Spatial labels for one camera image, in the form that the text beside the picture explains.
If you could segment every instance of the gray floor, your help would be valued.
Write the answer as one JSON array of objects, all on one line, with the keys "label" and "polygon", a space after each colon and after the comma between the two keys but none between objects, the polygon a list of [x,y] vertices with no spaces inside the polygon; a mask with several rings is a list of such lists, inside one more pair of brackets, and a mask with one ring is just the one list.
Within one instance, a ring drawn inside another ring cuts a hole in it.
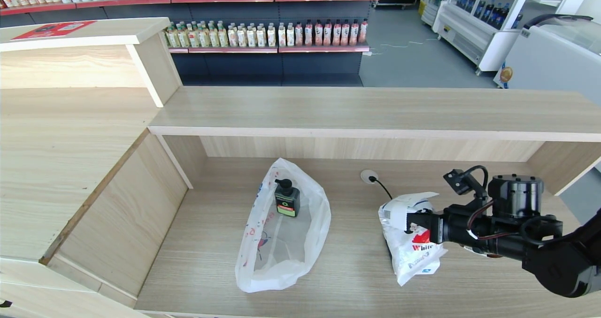
[{"label": "gray floor", "polygon": [[[448,42],[437,40],[415,7],[380,6],[369,23],[372,54],[364,55],[361,63],[364,86],[497,87],[492,81],[495,72],[475,76],[475,65]],[[601,207],[601,173],[592,169],[561,197],[580,223],[586,222]]]}]

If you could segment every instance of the wooden countertop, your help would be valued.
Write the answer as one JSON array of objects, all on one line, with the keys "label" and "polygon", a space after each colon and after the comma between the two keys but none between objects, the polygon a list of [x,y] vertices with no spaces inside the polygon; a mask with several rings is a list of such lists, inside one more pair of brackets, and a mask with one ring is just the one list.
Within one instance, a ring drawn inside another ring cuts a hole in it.
[{"label": "wooden countertop", "polygon": [[[387,196],[359,179],[378,172],[393,195],[434,191],[437,209],[466,204],[442,175],[464,162],[292,160],[320,183],[331,204],[324,248],[309,274],[282,291],[244,293],[234,266],[258,182],[275,159],[209,158],[200,187],[189,190],[146,278],[135,309],[182,316],[250,317],[590,317],[601,312],[601,293],[567,299],[548,292],[508,258],[484,258],[445,243],[434,275],[400,287],[378,220]],[[491,174],[530,174],[525,163],[486,163]],[[578,226],[558,197],[545,194],[544,213]]]},{"label": "wooden countertop", "polygon": [[579,93],[499,89],[180,87],[156,134],[601,142]]},{"label": "wooden countertop", "polygon": [[98,20],[66,36],[11,40],[45,24],[0,29],[0,52],[42,48],[141,44],[169,25],[166,17]]},{"label": "wooden countertop", "polygon": [[145,88],[3,89],[2,256],[38,260],[157,109]]}]

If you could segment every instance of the white plastic bag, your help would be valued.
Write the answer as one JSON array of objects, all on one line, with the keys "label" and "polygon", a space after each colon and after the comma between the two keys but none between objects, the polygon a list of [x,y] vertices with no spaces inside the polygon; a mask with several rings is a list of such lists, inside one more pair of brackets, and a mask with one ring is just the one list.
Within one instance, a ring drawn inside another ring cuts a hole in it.
[{"label": "white plastic bag", "polygon": [[432,274],[440,266],[439,258],[447,252],[442,244],[430,242],[430,230],[416,224],[407,228],[407,214],[423,209],[432,210],[427,200],[435,192],[402,194],[382,205],[378,211],[384,237],[391,255],[397,282],[403,286],[414,275]]},{"label": "white plastic bag", "polygon": [[[300,190],[296,217],[282,215],[275,207],[275,180],[285,178]],[[322,251],[331,219],[324,189],[292,162],[275,161],[259,186],[242,235],[236,262],[240,290],[283,290],[296,284]]]}]

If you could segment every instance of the refrigerator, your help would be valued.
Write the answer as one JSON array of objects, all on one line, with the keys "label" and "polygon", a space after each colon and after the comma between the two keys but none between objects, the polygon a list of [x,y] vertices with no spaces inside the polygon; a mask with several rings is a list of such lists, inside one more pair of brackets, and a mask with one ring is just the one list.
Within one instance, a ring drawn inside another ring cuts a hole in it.
[{"label": "refrigerator", "polygon": [[[588,16],[551,14],[520,31],[494,82],[504,89],[578,91],[601,106],[599,74],[601,24]],[[601,163],[596,168],[601,171]]]},{"label": "refrigerator", "polygon": [[476,74],[497,71],[525,21],[575,14],[584,0],[444,0],[432,29],[470,59]]}]

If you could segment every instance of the checkout counter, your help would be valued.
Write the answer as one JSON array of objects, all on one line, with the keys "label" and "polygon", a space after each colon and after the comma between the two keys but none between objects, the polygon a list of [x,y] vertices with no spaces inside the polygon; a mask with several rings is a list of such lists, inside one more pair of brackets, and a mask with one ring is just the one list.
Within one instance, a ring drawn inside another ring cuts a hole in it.
[{"label": "checkout counter", "polygon": [[[446,243],[436,274],[399,287],[378,207],[482,164],[542,177],[543,211],[601,159],[601,108],[578,93],[182,86],[167,18],[105,20],[58,38],[0,31],[0,314],[67,317],[590,317],[600,293],[545,290],[518,261]],[[234,265],[277,157],[320,183],[332,222],[317,263],[282,291],[243,293]]]}]

